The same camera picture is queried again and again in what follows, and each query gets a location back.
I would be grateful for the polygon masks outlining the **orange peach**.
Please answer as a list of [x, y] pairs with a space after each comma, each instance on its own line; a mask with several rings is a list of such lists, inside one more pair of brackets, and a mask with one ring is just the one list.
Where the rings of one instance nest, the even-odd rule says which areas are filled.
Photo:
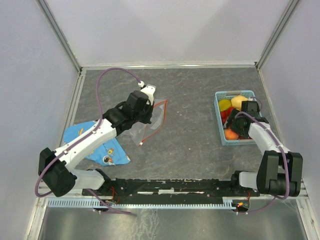
[[239, 135], [234, 131], [232, 131], [230, 128], [224, 129], [224, 136], [225, 136], [225, 139], [228, 141], [235, 141], [235, 140], [238, 140], [239, 138]]

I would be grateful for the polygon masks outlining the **light blue plastic basket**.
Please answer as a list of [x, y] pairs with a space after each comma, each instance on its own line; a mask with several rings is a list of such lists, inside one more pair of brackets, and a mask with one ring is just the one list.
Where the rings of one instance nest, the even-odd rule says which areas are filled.
[[220, 133], [220, 139], [223, 146], [240, 146], [240, 145], [255, 145], [252, 139], [237, 139], [228, 140], [225, 138], [224, 124], [220, 114], [219, 101], [223, 99], [231, 100], [235, 96], [244, 96], [249, 99], [255, 98], [255, 93], [252, 90], [232, 90], [232, 91], [217, 91], [214, 97], [214, 109]]

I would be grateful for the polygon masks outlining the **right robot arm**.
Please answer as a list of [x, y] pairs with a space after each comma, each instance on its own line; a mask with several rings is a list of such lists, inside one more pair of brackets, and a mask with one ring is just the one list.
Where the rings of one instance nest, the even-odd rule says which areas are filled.
[[229, 183], [231, 193], [240, 196], [253, 189], [283, 200], [300, 194], [303, 157], [280, 142], [266, 118], [233, 109], [226, 125], [240, 137], [251, 138], [262, 153], [257, 172], [234, 172]]

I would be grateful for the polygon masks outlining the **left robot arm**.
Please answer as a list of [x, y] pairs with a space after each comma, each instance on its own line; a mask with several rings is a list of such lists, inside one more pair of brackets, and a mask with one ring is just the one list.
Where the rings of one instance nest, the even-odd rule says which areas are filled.
[[129, 94], [126, 101], [107, 110], [82, 135], [56, 150], [48, 147], [39, 154], [39, 181], [56, 197], [73, 189], [91, 189], [106, 195], [111, 189], [108, 176], [101, 170], [77, 170], [76, 166], [103, 143], [119, 136], [136, 123], [150, 124], [156, 88], [147, 85]]

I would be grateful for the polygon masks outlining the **red strawberry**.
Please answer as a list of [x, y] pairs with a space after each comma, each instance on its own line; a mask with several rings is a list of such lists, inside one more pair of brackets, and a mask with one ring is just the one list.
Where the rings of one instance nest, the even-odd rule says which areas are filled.
[[223, 126], [226, 124], [226, 122], [228, 121], [228, 119], [230, 117], [233, 118], [235, 116], [236, 112], [234, 111], [234, 109], [235, 108], [233, 106], [231, 106], [228, 109], [220, 112], [221, 122], [222, 122]]

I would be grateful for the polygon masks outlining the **yellow lemon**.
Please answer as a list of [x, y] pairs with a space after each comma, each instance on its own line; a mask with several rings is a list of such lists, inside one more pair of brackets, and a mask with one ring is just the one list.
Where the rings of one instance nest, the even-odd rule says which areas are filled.
[[231, 106], [236, 109], [242, 108], [242, 102], [248, 101], [248, 98], [243, 95], [234, 96], [231, 100]]

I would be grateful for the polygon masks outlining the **yellow star fruit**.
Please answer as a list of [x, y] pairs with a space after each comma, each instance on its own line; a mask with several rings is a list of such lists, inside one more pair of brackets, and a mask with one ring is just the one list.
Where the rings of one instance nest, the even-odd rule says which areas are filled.
[[232, 102], [229, 99], [221, 99], [218, 102], [220, 112], [227, 111], [232, 106]]

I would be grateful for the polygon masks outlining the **blue patterned cloth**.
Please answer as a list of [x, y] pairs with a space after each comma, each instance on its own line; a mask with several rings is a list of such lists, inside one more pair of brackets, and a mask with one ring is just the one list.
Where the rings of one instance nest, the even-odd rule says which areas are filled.
[[[63, 133], [63, 145], [73, 141], [89, 130], [97, 120], [87, 121], [69, 126]], [[116, 138], [113, 138], [88, 154], [85, 159], [95, 162], [103, 167], [126, 165], [131, 162], [124, 149]]]

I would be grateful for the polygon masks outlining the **aluminium frame back rail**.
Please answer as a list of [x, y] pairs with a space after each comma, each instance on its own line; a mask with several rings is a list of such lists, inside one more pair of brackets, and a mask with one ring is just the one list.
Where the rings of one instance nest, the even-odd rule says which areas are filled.
[[158, 65], [124, 65], [116, 66], [126, 70], [148, 69], [238, 69], [256, 68], [254, 64], [158, 64]]

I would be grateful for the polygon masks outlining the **aluminium frame right post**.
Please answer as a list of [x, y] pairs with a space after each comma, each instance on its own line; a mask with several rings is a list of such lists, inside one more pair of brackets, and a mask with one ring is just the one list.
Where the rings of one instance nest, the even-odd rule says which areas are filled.
[[284, 32], [286, 26], [290, 22], [292, 16], [294, 15], [296, 9], [300, 4], [300, 0], [290, 0], [285, 7], [279, 21], [277, 22], [271, 36], [269, 37], [266, 46], [264, 47], [259, 60], [255, 63], [255, 68], [260, 71], [264, 64], [266, 63], [269, 55], [271, 54], [273, 48], [276, 46], [278, 40], [280, 39], [282, 33]]

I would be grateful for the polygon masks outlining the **aluminium frame post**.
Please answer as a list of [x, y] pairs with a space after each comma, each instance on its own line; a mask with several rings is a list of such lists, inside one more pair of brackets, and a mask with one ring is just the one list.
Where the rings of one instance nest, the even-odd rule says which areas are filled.
[[46, 18], [47, 22], [49, 23], [54, 35], [56, 36], [58, 42], [62, 46], [64, 52], [66, 53], [68, 59], [70, 60], [70, 62], [73, 65], [73, 67], [75, 68], [75, 70], [77, 72], [80, 73], [82, 71], [82, 67], [79, 64], [75, 54], [73, 53], [63, 31], [59, 27], [59, 25], [56, 21], [56, 18], [54, 16], [52, 10], [50, 9], [49, 4], [47, 3], [46, 0], [36, 0], [36, 3], [38, 4], [39, 8], [41, 9], [44, 17]]
[[269, 55], [271, 54], [273, 48], [276, 46], [278, 40], [280, 39], [282, 33], [284, 32], [286, 26], [290, 22], [292, 16], [294, 15], [296, 9], [300, 4], [300, 0], [290, 0], [285, 7], [279, 21], [277, 22], [271, 36], [269, 37], [266, 46], [264, 47], [259, 60], [255, 63], [255, 68], [260, 71], [264, 64], [266, 63]]

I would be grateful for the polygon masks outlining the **aluminium frame left post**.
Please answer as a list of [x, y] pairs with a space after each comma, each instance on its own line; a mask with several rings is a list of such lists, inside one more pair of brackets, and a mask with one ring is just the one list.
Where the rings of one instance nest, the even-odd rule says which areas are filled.
[[75, 54], [73, 53], [63, 31], [59, 27], [59, 25], [56, 21], [56, 18], [54, 16], [52, 10], [50, 9], [49, 4], [47, 3], [46, 0], [36, 0], [36, 3], [38, 4], [39, 8], [41, 9], [44, 17], [46, 18], [47, 22], [49, 23], [54, 35], [56, 36], [58, 42], [62, 46], [64, 52], [66, 53], [68, 59], [70, 60], [70, 62], [73, 65], [73, 67], [75, 68], [75, 70], [77, 72], [80, 73], [82, 71], [82, 67], [79, 64]]

